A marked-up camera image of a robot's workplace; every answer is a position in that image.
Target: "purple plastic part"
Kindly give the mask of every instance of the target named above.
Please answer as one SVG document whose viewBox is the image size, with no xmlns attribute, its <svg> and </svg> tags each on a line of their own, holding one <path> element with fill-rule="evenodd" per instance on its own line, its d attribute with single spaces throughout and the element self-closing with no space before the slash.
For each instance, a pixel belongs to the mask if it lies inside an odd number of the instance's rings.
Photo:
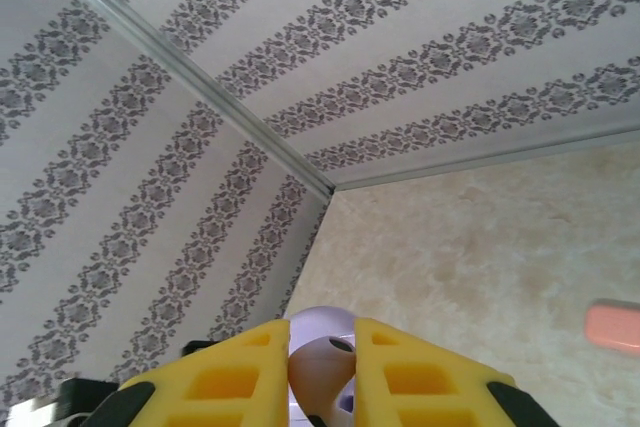
<svg viewBox="0 0 640 427">
<path fill-rule="evenodd" d="M 356 316 L 348 310 L 330 306 L 311 307 L 292 315 L 289 318 L 291 322 L 289 355 L 312 340 L 327 336 L 340 337 L 357 349 L 354 332 L 355 318 Z M 338 396 L 338 406 L 343 410 L 349 411 L 345 408 L 348 406 L 353 409 L 354 383 L 351 379 Z M 300 410 L 291 388 L 289 388 L 289 424 L 297 427 L 311 426 L 311 422 Z"/>
</svg>

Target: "floor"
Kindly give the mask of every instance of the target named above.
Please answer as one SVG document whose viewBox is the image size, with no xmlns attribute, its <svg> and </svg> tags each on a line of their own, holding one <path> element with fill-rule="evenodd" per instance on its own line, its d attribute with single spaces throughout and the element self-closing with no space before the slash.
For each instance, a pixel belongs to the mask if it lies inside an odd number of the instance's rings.
<svg viewBox="0 0 640 427">
<path fill-rule="evenodd" d="M 513 375 L 560 425 L 640 425 L 640 358 L 589 344 L 640 301 L 640 143 L 336 194 L 288 313 L 334 305 Z"/>
</svg>

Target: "pink eraser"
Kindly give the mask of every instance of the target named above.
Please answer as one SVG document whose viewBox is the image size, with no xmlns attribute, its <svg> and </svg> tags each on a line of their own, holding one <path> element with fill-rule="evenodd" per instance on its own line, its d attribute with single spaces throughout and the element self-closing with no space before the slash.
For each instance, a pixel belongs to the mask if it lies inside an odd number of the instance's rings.
<svg viewBox="0 0 640 427">
<path fill-rule="evenodd" d="M 592 305 L 584 331 L 596 345 L 640 355 L 640 305 Z"/>
</svg>

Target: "beige textured floor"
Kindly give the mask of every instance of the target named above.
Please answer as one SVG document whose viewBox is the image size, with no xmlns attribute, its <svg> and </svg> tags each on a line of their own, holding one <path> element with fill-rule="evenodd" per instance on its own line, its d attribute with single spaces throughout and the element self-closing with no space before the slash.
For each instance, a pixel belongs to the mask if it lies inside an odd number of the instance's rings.
<svg viewBox="0 0 640 427">
<path fill-rule="evenodd" d="M 640 426 L 640 357 L 583 337 L 640 302 L 640 143 L 338 193 L 289 313 L 335 305 L 512 374 L 565 427 Z"/>
</svg>

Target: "patterned wallpaper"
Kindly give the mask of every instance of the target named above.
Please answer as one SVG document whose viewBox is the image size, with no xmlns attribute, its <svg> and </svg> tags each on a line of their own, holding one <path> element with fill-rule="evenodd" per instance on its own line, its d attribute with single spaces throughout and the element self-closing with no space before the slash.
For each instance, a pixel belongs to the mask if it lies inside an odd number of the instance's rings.
<svg viewBox="0 0 640 427">
<path fill-rule="evenodd" d="M 131 0 L 334 182 L 640 127 L 640 0 Z"/>
<path fill-rule="evenodd" d="M 325 199 L 83 0 L 0 12 L 0 424 L 282 315 Z"/>
</svg>

